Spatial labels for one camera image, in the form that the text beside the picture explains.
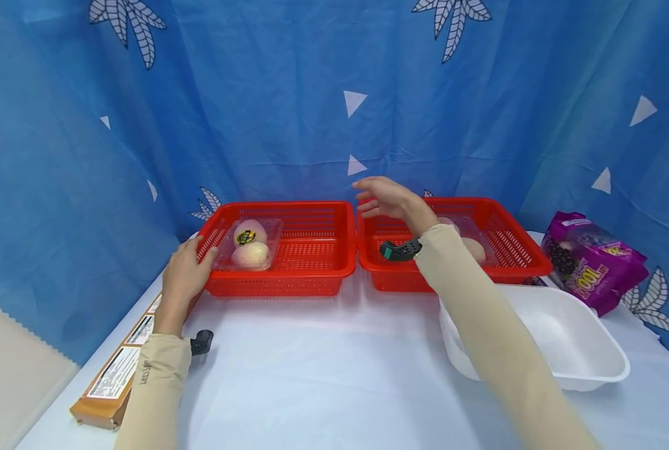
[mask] wrist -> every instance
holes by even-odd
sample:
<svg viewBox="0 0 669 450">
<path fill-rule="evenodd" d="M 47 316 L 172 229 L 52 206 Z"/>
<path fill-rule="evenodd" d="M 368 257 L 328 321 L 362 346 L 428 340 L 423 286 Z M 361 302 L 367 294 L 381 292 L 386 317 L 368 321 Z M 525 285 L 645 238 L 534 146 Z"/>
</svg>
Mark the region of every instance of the wrist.
<svg viewBox="0 0 669 450">
<path fill-rule="evenodd" d="M 439 223 L 437 215 L 420 196 L 413 195 L 408 198 L 402 209 L 405 214 L 404 221 L 415 238 L 419 238 Z"/>
<path fill-rule="evenodd" d="M 162 298 L 162 303 L 154 313 L 154 330 L 158 334 L 182 336 L 184 321 L 187 319 L 187 308 L 181 305 L 186 302 L 168 302 Z"/>
</svg>

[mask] white tablecloth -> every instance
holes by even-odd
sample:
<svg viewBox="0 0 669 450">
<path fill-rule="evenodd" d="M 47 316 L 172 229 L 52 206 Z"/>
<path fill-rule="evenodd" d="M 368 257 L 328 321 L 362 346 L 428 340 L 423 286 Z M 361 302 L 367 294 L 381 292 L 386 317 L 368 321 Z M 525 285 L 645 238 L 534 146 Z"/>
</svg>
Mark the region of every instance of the white tablecloth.
<svg viewBox="0 0 669 450">
<path fill-rule="evenodd" d="M 108 449 L 69 407 L 161 290 L 161 277 L 17 447 Z M 447 359 L 429 294 L 383 294 L 363 270 L 335 299 L 214 301 L 186 334 L 215 332 L 179 411 L 182 449 L 520 449 L 484 384 Z M 632 362 L 623 383 L 568 392 L 605 449 L 669 449 L 669 352 L 623 307 L 603 319 Z"/>
</svg>

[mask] human hand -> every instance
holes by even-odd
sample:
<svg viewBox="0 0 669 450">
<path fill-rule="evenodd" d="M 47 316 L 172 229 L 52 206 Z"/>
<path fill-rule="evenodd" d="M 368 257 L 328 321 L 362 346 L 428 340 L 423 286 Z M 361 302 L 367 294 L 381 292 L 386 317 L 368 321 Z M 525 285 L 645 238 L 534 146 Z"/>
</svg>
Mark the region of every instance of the human hand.
<svg viewBox="0 0 669 450">
<path fill-rule="evenodd" d="M 423 235 L 439 223 L 437 215 L 419 195 L 385 176 L 369 176 L 353 186 L 361 191 L 357 194 L 357 200 L 369 199 L 357 207 L 363 218 L 385 215 L 401 219 L 414 236 Z"/>
<path fill-rule="evenodd" d="M 217 256 L 213 247 L 202 262 L 197 262 L 197 247 L 202 236 L 184 242 L 169 259 L 162 275 L 162 302 L 154 313 L 154 333 L 180 336 L 192 299 L 200 293 Z"/>
</svg>

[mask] arm sleeve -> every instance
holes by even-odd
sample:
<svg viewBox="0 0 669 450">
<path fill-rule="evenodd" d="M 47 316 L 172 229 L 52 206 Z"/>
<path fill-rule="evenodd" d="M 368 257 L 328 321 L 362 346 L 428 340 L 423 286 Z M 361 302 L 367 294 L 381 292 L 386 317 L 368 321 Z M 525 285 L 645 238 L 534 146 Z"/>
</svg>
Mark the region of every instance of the arm sleeve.
<svg viewBox="0 0 669 450">
<path fill-rule="evenodd" d="M 420 238 L 419 270 L 442 299 L 480 378 L 527 448 L 600 449 L 577 416 L 532 335 L 452 226 Z"/>
<path fill-rule="evenodd" d="M 115 450 L 177 449 L 177 413 L 192 361 L 188 340 L 153 334 L 142 346 Z"/>
</svg>

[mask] leaf pattern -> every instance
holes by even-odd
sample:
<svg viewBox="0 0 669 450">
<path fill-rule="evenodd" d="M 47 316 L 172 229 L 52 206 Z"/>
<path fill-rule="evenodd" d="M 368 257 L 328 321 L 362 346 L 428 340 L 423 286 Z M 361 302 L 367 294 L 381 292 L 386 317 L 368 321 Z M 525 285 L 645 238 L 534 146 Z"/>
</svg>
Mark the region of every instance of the leaf pattern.
<svg viewBox="0 0 669 450">
<path fill-rule="evenodd" d="M 125 48 L 128 48 L 127 24 L 132 25 L 144 66 L 150 70 L 155 56 L 150 27 L 167 29 L 164 21 L 141 0 L 92 0 L 89 4 L 89 23 L 107 20 Z"/>
<path fill-rule="evenodd" d="M 482 0 L 465 0 L 463 6 L 465 6 L 465 14 L 472 20 L 486 22 L 492 19 L 492 15 L 489 14 L 489 10 L 484 6 Z"/>
<path fill-rule="evenodd" d="M 210 191 L 209 189 L 200 186 L 200 190 L 202 191 L 205 200 L 207 200 L 208 205 L 202 202 L 202 200 L 198 200 L 200 205 L 200 210 L 190 212 L 189 215 L 192 215 L 193 217 L 200 219 L 201 221 L 206 221 L 207 219 L 212 217 L 212 214 L 214 214 L 214 212 L 217 209 L 219 209 L 222 203 L 219 201 L 219 198 L 217 198 L 217 196 L 213 194 L 212 191 Z"/>
<path fill-rule="evenodd" d="M 634 306 L 639 301 L 639 286 L 634 286 L 633 288 L 627 290 L 627 293 L 623 295 L 622 302 L 629 311 L 634 309 Z"/>
<path fill-rule="evenodd" d="M 637 317 L 646 323 L 653 325 L 662 330 L 669 331 L 669 317 L 664 312 L 653 311 L 652 309 L 644 309 L 637 313 Z"/>
<path fill-rule="evenodd" d="M 447 22 L 449 13 L 452 11 L 454 3 L 461 4 L 462 0 L 439 0 L 437 1 L 437 12 L 434 14 L 434 39 L 439 37 L 444 22 Z"/>
<path fill-rule="evenodd" d="M 126 0 L 107 0 L 107 18 L 114 29 L 114 33 L 122 42 L 123 46 L 127 47 L 127 6 L 124 4 Z"/>
<path fill-rule="evenodd" d="M 155 28 L 167 29 L 167 25 L 164 24 L 164 21 L 160 19 L 153 10 L 149 9 L 149 6 L 146 6 L 140 0 L 130 0 L 130 5 L 132 10 L 134 10 L 134 14 L 137 15 L 137 18 L 139 18 L 141 22 Z"/>
<path fill-rule="evenodd" d="M 444 47 L 444 56 L 442 64 L 449 61 L 454 51 L 457 50 L 459 41 L 462 39 L 465 21 L 467 18 L 485 22 L 492 19 L 487 7 L 482 0 L 418 0 L 412 8 L 412 13 L 422 13 L 435 9 L 434 13 L 434 39 L 439 38 L 439 33 L 444 28 L 449 16 L 452 16 L 452 23 L 449 24 L 449 34 L 447 36 L 447 46 Z"/>
<path fill-rule="evenodd" d="M 667 298 L 669 298 L 669 284 L 664 277 L 664 272 L 657 267 L 657 270 L 653 272 L 645 297 L 637 303 L 637 311 L 641 311 L 641 309 L 656 309 L 659 311 L 667 302 Z"/>
<path fill-rule="evenodd" d="M 459 39 L 462 38 L 462 33 L 465 31 L 466 18 L 465 10 L 462 8 L 462 2 L 457 1 L 452 14 L 452 24 L 449 25 L 449 37 L 447 38 L 447 47 L 444 48 L 442 64 L 449 61 L 449 58 L 451 58 L 454 51 L 456 51 L 457 46 L 459 45 Z"/>
<path fill-rule="evenodd" d="M 427 11 L 429 9 L 432 9 L 434 8 L 436 3 L 437 0 L 419 0 L 417 4 L 414 5 L 412 13 L 419 13 L 420 11 Z"/>
<path fill-rule="evenodd" d="M 107 11 L 107 6 L 102 0 L 92 0 L 92 3 L 89 4 L 89 23 L 96 24 L 106 20 L 105 11 Z"/>
<path fill-rule="evenodd" d="M 669 282 L 661 267 L 657 267 L 657 270 L 653 272 L 647 292 L 643 297 L 641 297 L 638 286 L 629 289 L 622 296 L 622 303 L 634 316 L 665 331 L 669 331 L 669 316 L 660 309 L 667 303 L 667 300 L 669 300 Z"/>
<path fill-rule="evenodd" d="M 132 24 L 134 36 L 137 38 L 139 44 L 139 52 L 144 59 L 144 66 L 150 70 L 154 65 L 154 39 L 146 23 L 140 22 L 139 16 L 134 12 L 132 6 L 127 6 L 127 13 L 129 13 L 129 22 Z"/>
</svg>

